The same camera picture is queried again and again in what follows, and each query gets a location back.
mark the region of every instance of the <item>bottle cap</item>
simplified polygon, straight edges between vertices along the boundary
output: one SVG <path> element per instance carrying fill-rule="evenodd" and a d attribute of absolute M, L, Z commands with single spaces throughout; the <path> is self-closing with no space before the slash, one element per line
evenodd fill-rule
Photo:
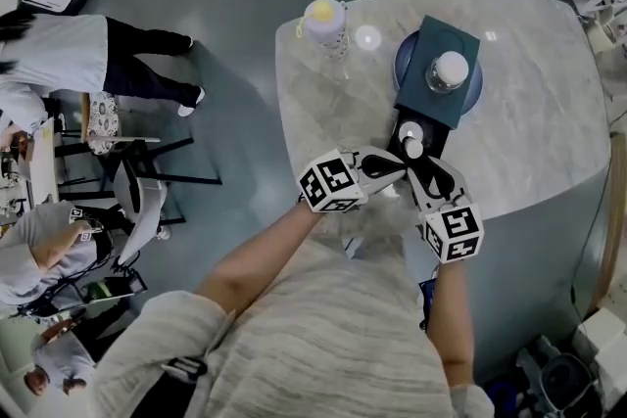
<path fill-rule="evenodd" d="M 422 142 L 411 136 L 408 136 L 403 144 L 405 146 L 405 152 L 410 159 L 418 159 L 424 151 Z"/>
<path fill-rule="evenodd" d="M 468 62 L 460 53 L 447 51 L 438 58 L 435 71 L 444 83 L 459 86 L 468 77 Z"/>

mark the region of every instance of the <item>dark green box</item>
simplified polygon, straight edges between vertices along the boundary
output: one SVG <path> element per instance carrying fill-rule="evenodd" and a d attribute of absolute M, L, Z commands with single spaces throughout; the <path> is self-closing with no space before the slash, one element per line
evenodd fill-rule
<path fill-rule="evenodd" d="M 438 94 L 429 88 L 425 74 L 431 62 L 447 51 L 456 51 L 466 58 L 468 77 L 451 93 Z M 405 79 L 401 83 L 396 108 L 405 107 L 429 116 L 451 129 L 457 128 L 478 52 L 479 39 L 447 23 L 425 16 Z"/>

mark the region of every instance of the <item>person sitting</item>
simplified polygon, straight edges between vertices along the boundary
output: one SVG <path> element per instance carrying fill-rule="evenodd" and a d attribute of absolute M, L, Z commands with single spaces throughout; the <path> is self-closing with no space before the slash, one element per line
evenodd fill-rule
<path fill-rule="evenodd" d="M 182 55 L 194 43 L 186 35 L 100 15 L 12 11 L 0 17 L 1 43 L 0 108 L 29 134 L 48 118 L 37 92 L 50 89 L 172 100 L 180 116 L 189 116 L 205 97 L 201 87 L 158 75 L 134 57 Z"/>
<path fill-rule="evenodd" d="M 14 306 L 32 302 L 63 277 L 108 255 L 111 243 L 105 235 L 93 234 L 90 241 L 80 240 L 91 225 L 84 219 L 70 223 L 72 209 L 74 205 L 68 201 L 36 206 L 0 238 L 0 302 Z M 132 231 L 132 223 L 120 212 L 83 210 L 106 230 Z"/>
<path fill-rule="evenodd" d="M 98 338 L 128 310 L 121 300 L 97 317 L 80 321 L 68 319 L 35 336 L 30 351 L 35 367 L 24 375 L 24 383 L 37 396 L 51 384 L 65 395 L 84 389 L 96 364 L 123 330 Z"/>

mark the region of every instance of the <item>black pants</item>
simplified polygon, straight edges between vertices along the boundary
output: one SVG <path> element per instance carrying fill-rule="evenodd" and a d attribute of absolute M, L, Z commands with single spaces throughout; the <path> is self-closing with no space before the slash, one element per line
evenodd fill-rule
<path fill-rule="evenodd" d="M 123 333 L 123 330 L 121 330 L 113 335 L 98 338 L 109 326 L 122 317 L 127 310 L 127 305 L 127 302 L 119 302 L 116 306 L 102 312 L 97 317 L 83 320 L 72 329 L 72 332 L 89 352 L 94 362 L 102 359 L 109 347 Z"/>
<path fill-rule="evenodd" d="M 142 30 L 107 18 L 109 57 L 104 90 L 119 96 L 173 100 L 196 107 L 200 88 L 154 73 L 136 54 L 177 56 L 189 49 L 190 39 L 163 30 Z"/>

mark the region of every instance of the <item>cable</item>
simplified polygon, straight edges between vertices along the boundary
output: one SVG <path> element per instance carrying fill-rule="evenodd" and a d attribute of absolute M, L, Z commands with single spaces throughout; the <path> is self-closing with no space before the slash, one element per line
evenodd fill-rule
<path fill-rule="evenodd" d="M 625 112 L 623 112 L 620 116 L 615 118 L 612 122 L 610 122 L 609 123 L 609 127 L 612 127 L 613 125 L 615 125 L 619 120 L 621 120 L 625 116 L 627 116 L 627 110 Z"/>
<path fill-rule="evenodd" d="M 575 313 L 577 314 L 577 318 L 579 319 L 579 325 L 583 328 L 584 330 L 584 336 L 586 337 L 586 341 L 588 342 L 588 349 L 590 350 L 590 354 L 595 352 L 595 348 L 592 345 L 592 342 L 590 341 L 590 337 L 588 336 L 588 329 L 586 328 L 586 324 L 584 323 L 584 319 L 581 316 L 581 313 L 579 313 L 579 309 L 577 308 L 577 305 L 574 302 L 574 289 L 571 290 L 571 301 L 572 301 L 572 307 L 575 309 Z M 605 411 L 605 390 L 603 389 L 603 381 L 601 380 L 601 368 L 599 367 L 599 365 L 597 364 L 597 374 L 593 373 L 593 376 L 595 376 L 597 378 L 597 382 L 599 383 L 599 392 L 600 392 L 600 398 L 601 398 L 601 407 L 603 409 L 603 411 Z"/>
<path fill-rule="evenodd" d="M 570 297 L 571 301 L 574 304 L 574 296 L 575 296 L 575 280 L 577 279 L 577 274 L 579 273 L 579 268 L 581 268 L 581 263 L 584 260 L 584 254 L 586 252 L 586 247 L 588 246 L 588 241 L 590 241 L 590 236 L 592 235 L 592 231 L 595 228 L 595 223 L 597 222 L 597 217 L 599 217 L 599 213 L 601 212 L 601 207 L 603 206 L 603 195 L 605 193 L 605 188 L 607 187 L 607 181 L 609 180 L 609 171 L 611 170 L 611 154 L 609 155 L 609 163 L 607 165 L 607 172 L 605 173 L 605 180 L 603 182 L 603 187 L 601 188 L 601 196 L 599 197 L 599 203 L 597 204 L 597 210 L 595 211 L 595 215 L 592 218 L 592 224 L 588 229 L 588 234 L 586 235 L 586 239 L 584 240 L 584 244 L 581 247 L 581 251 L 579 252 L 579 260 L 577 261 L 577 266 L 575 267 L 575 271 L 572 274 L 572 280 L 570 281 Z"/>
<path fill-rule="evenodd" d="M 586 337 L 586 340 L 588 341 L 588 345 L 590 348 L 591 353 L 594 352 L 594 348 L 592 346 L 592 342 L 590 341 L 590 338 L 588 338 L 588 330 L 586 329 L 586 326 L 584 324 L 584 318 L 581 315 L 581 313 L 579 312 L 579 308 L 577 308 L 577 295 L 575 292 L 575 280 L 577 279 L 577 274 L 579 273 L 579 268 L 581 268 L 581 264 L 583 262 L 584 259 L 584 254 L 586 252 L 586 247 L 588 246 L 588 242 L 590 241 L 590 236 L 592 235 L 592 231 L 595 227 L 595 223 L 597 222 L 597 218 L 599 217 L 599 213 L 601 212 L 601 207 L 603 206 L 603 195 L 605 193 L 605 188 L 607 187 L 607 181 L 609 180 L 609 170 L 611 169 L 611 155 L 609 156 L 609 164 L 607 166 L 607 173 L 605 174 L 605 180 L 603 182 L 603 188 L 601 189 L 601 197 L 599 199 L 599 203 L 597 204 L 597 210 L 595 211 L 595 215 L 592 218 L 592 224 L 590 225 L 590 228 L 588 229 L 588 234 L 586 235 L 586 239 L 584 240 L 584 244 L 581 247 L 581 252 L 579 253 L 579 260 L 577 262 L 577 266 L 575 267 L 575 271 L 573 272 L 572 275 L 572 280 L 570 281 L 570 303 L 572 304 L 572 307 L 575 310 L 575 313 L 577 314 L 577 320 L 579 321 L 578 326 L 582 326 L 583 330 L 584 330 L 584 336 Z M 600 375 L 600 370 L 599 368 L 597 368 L 597 374 L 595 375 L 597 377 L 597 381 L 599 382 L 599 387 L 600 392 L 601 392 L 601 400 L 602 400 L 602 406 L 603 409 L 605 408 L 605 394 L 603 391 L 603 382 L 601 381 L 601 375 Z"/>

